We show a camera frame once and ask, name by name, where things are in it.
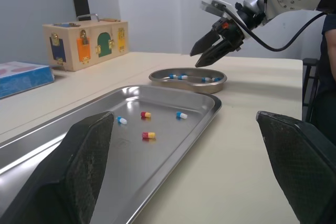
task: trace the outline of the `black chair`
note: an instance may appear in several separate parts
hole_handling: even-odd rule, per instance
[[[306,122],[310,122],[311,120],[311,115],[312,115],[312,111],[313,111],[313,105],[314,105],[314,101],[316,98],[316,94],[317,94],[317,88],[319,85],[319,69],[318,69],[318,63],[319,60],[318,59],[311,59],[311,58],[306,58],[303,60],[303,65],[306,66],[306,73],[305,78],[303,80],[303,89],[302,89],[302,107],[307,107],[307,114],[306,114]],[[311,70],[312,67],[315,67],[315,73],[313,75],[311,75]],[[309,80],[313,80],[312,83],[312,88],[311,88],[311,92],[310,92],[310,98],[309,98],[309,102],[305,103],[305,98],[306,98],[306,93],[307,93],[307,87],[308,87],[308,82]]]

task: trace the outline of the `stainless steel tray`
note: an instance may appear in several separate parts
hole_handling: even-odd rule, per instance
[[[186,74],[188,79],[177,80],[170,79],[169,75],[175,74],[180,76]],[[202,82],[202,77],[220,78],[220,81]],[[204,69],[204,68],[169,68],[153,72],[149,75],[149,79],[156,86],[167,88],[184,89],[194,92],[202,92],[213,94],[220,92],[224,87],[224,82],[227,80],[225,74],[219,71]]]
[[[115,122],[106,172],[91,224],[132,222],[208,126],[221,101],[209,94],[153,86],[117,89],[0,145],[0,216],[38,163],[70,127],[103,111],[128,120]],[[141,111],[152,113],[142,120]],[[176,112],[188,115],[176,118]],[[153,131],[156,142],[143,141]]]

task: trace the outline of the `white table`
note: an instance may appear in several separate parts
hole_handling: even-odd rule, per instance
[[[0,100],[0,142],[148,75],[196,58],[133,52]],[[298,223],[270,166],[258,110],[301,118],[302,62],[224,57],[223,107],[134,223]]]

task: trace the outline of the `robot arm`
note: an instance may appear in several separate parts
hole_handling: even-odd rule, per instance
[[[294,10],[319,10],[324,13],[335,13],[336,0],[268,0],[267,5],[264,4],[264,0],[244,0],[243,5],[237,3],[235,8],[222,0],[202,0],[202,9],[221,18],[213,25],[212,30],[193,47],[191,56],[202,54],[196,67],[209,66],[229,52],[239,50],[243,40],[254,35],[251,30],[267,24],[282,13]],[[223,40],[213,46],[221,37]],[[264,47],[272,51],[282,51],[287,48],[273,50],[267,45]]]

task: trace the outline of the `wooden box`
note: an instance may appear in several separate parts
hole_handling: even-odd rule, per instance
[[[88,20],[43,29],[50,64],[65,70],[77,71],[129,52],[127,22]]]

